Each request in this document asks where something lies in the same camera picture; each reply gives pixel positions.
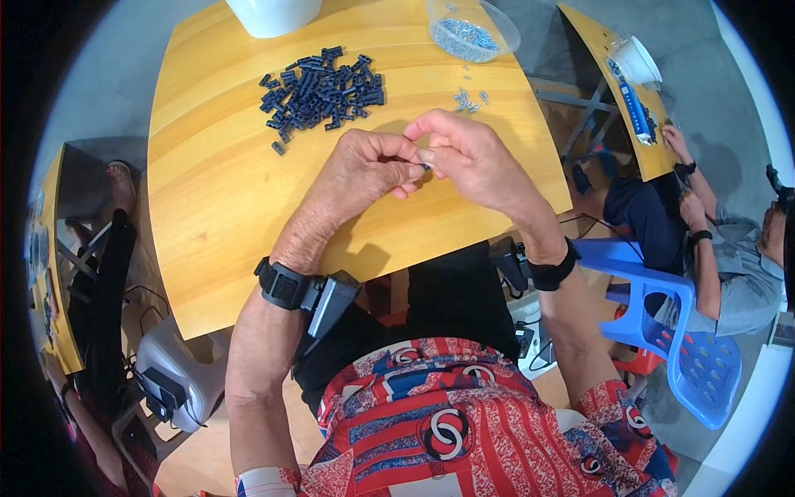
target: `wooden table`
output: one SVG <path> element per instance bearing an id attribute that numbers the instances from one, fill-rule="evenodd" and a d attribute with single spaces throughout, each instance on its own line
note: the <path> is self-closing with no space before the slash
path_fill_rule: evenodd
<path id="1" fill-rule="evenodd" d="M 339 64 L 372 57 L 386 105 L 342 129 L 296 132 L 279 157 L 257 85 L 298 58 L 342 45 Z M 282 37 L 250 37 L 225 2 L 178 25 L 166 49 L 149 128 L 149 206 L 157 259 L 185 338 L 235 322 L 267 255 L 339 136 L 352 127 L 400 133 L 434 107 L 452 110 L 465 87 L 491 105 L 472 118 L 493 126 L 556 212 L 571 208 L 538 102 L 512 55 L 469 64 L 436 47 L 424 0 L 326 0 L 315 21 Z M 400 270 L 505 231 L 510 221 L 431 179 L 409 200 L 386 196 L 344 225 L 322 273 L 360 281 Z"/>
<path id="2" fill-rule="evenodd" d="M 64 373 L 74 373 L 83 369 L 83 361 L 80 360 L 80 354 L 77 351 L 77 344 L 75 343 L 72 329 L 69 326 L 67 319 L 67 309 L 64 307 L 64 299 L 62 298 L 61 280 L 58 272 L 58 259 L 56 256 L 56 206 L 58 202 L 58 183 L 60 180 L 60 167 L 64 157 L 64 147 L 58 152 L 55 160 L 52 161 L 50 170 L 47 177 L 41 186 L 41 192 L 44 195 L 44 200 L 41 207 L 41 215 L 38 218 L 38 223 L 47 231 L 48 240 L 48 263 L 47 268 L 52 275 L 52 295 L 50 296 L 51 302 L 58 308 L 57 316 L 52 320 L 52 330 L 55 332 L 52 346 L 47 344 L 48 351 L 54 351 L 60 359 L 61 366 L 64 368 Z M 31 289 L 33 291 L 33 303 L 36 310 L 41 313 L 41 319 L 45 319 L 44 314 L 44 299 L 48 295 L 47 281 L 45 279 L 46 271 L 36 280 L 36 284 Z"/>
<path id="3" fill-rule="evenodd" d="M 679 159 L 676 154 L 669 152 L 668 149 L 665 148 L 659 128 L 657 129 L 657 143 L 651 146 L 643 145 L 634 135 L 630 113 L 626 109 L 626 103 L 624 103 L 624 98 L 622 98 L 621 91 L 619 90 L 619 85 L 621 83 L 613 76 L 613 73 L 605 61 L 605 57 L 607 57 L 610 52 L 611 44 L 614 41 L 620 41 L 620 38 L 609 29 L 588 16 L 577 12 L 573 8 L 563 3 L 559 3 L 557 6 L 572 23 L 574 29 L 576 29 L 577 33 L 583 39 L 583 42 L 585 42 L 585 46 L 588 47 L 597 65 L 599 65 L 599 70 L 602 72 L 604 79 L 607 81 L 607 86 L 615 97 L 616 106 L 620 110 L 626 129 L 630 135 L 630 142 L 632 142 L 635 157 L 638 159 L 638 167 L 640 168 L 643 180 L 652 180 L 673 171 L 673 165 L 676 164 Z M 656 91 L 649 90 L 643 85 L 631 86 L 635 90 L 635 93 L 638 94 L 640 102 L 657 116 L 657 120 L 660 126 L 662 126 L 665 123 L 667 114 L 665 113 L 665 108 L 662 106 L 660 95 Z"/>

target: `plastic bowl of screws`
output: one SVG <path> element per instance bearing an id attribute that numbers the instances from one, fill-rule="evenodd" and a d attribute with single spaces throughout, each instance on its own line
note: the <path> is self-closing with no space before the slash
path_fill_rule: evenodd
<path id="1" fill-rule="evenodd" d="M 483 0 L 428 0 L 425 9 L 433 41 L 461 60 L 488 62 L 522 42 L 514 23 Z"/>

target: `red and blue patterned shirt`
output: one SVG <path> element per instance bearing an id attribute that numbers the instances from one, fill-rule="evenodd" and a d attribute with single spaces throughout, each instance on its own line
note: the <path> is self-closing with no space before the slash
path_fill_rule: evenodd
<path id="1" fill-rule="evenodd" d="M 326 443 L 302 474 L 252 469 L 238 497 L 677 494 L 675 458 L 622 382 L 556 410 L 513 362 L 470 340 L 365 355 L 328 384 L 317 420 Z"/>

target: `hand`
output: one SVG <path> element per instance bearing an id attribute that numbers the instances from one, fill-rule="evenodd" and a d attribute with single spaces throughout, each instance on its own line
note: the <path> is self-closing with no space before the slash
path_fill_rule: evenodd
<path id="1" fill-rule="evenodd" d="M 684 143 L 684 135 L 674 126 L 666 124 L 662 127 L 662 141 L 665 143 L 665 148 L 672 150 L 679 156 L 682 164 L 689 165 L 693 163 L 693 158 L 688 152 L 688 146 Z"/>
<path id="2" fill-rule="evenodd" d="M 679 197 L 679 213 L 690 227 L 691 232 L 696 233 L 707 229 L 707 215 L 704 214 L 704 205 L 690 188 L 685 189 Z"/>
<path id="3" fill-rule="evenodd" d="M 60 395 L 60 392 L 64 389 L 64 385 L 66 385 L 67 379 L 66 376 L 64 376 L 64 371 L 60 368 L 58 358 L 47 351 L 41 351 L 40 358 L 50 383 L 52 383 L 52 388 Z"/>
<path id="4" fill-rule="evenodd" d="M 439 179 L 450 177 L 465 199 L 514 221 L 526 215 L 526 197 L 535 185 L 488 125 L 434 109 L 403 131 L 411 141 L 424 134 L 430 134 L 429 148 L 418 150 L 417 159 Z"/>
<path id="5" fill-rule="evenodd" d="M 417 190 L 414 181 L 425 173 L 422 166 L 409 162 L 416 152 L 417 146 L 398 134 L 346 131 L 299 210 L 322 219 L 335 231 L 388 192 L 408 198 Z"/>

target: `black wrist strap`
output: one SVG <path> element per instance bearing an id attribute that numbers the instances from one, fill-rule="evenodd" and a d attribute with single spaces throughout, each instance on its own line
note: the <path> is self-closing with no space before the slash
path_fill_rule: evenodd
<path id="1" fill-rule="evenodd" d="M 680 162 L 677 162 L 674 167 L 676 166 L 681 166 L 687 174 L 693 174 L 696 171 L 696 161 L 693 161 L 690 164 L 681 164 Z"/>
<path id="2" fill-rule="evenodd" d="M 528 261 L 530 271 L 533 273 L 533 286 L 542 292 L 554 292 L 560 288 L 560 282 L 574 270 L 574 265 L 582 259 L 580 252 L 574 247 L 572 240 L 566 238 L 568 252 L 563 262 L 557 266 L 551 264 L 533 264 Z"/>
<path id="3" fill-rule="evenodd" d="M 72 385 L 72 382 L 67 381 L 64 387 L 60 389 L 60 404 L 64 408 L 67 417 L 76 423 L 77 421 L 75 421 L 75 417 L 72 416 L 72 412 L 69 409 L 69 404 L 66 403 L 66 394 L 68 394 L 70 390 L 75 391 L 75 387 Z"/>
<path id="4" fill-rule="evenodd" d="M 72 386 L 71 382 L 66 382 L 64 387 L 60 389 L 60 397 L 66 402 L 66 394 L 69 393 L 70 390 L 74 390 L 75 387 Z"/>
<path id="5" fill-rule="evenodd" d="M 268 259 L 263 258 L 254 270 L 262 287 L 262 297 L 283 309 L 298 309 L 313 277 L 298 274 L 279 262 L 271 266 Z"/>
<path id="6" fill-rule="evenodd" d="M 692 249 L 693 247 L 695 247 L 696 244 L 699 242 L 699 240 L 703 240 L 703 239 L 712 240 L 712 233 L 710 233 L 709 230 L 701 230 L 701 231 L 698 231 L 697 233 L 691 233 L 690 234 L 690 248 Z"/>

